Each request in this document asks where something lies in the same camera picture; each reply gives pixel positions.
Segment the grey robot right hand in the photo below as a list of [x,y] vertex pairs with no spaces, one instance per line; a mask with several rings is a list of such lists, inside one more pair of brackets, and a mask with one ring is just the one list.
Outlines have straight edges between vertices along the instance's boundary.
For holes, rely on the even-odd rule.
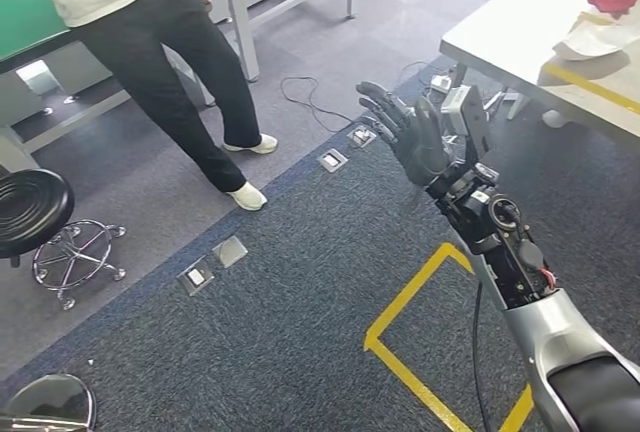
[[389,146],[410,182],[428,187],[451,162],[441,130],[441,115],[424,96],[409,106],[379,84],[363,81],[355,90],[370,114],[360,121]]

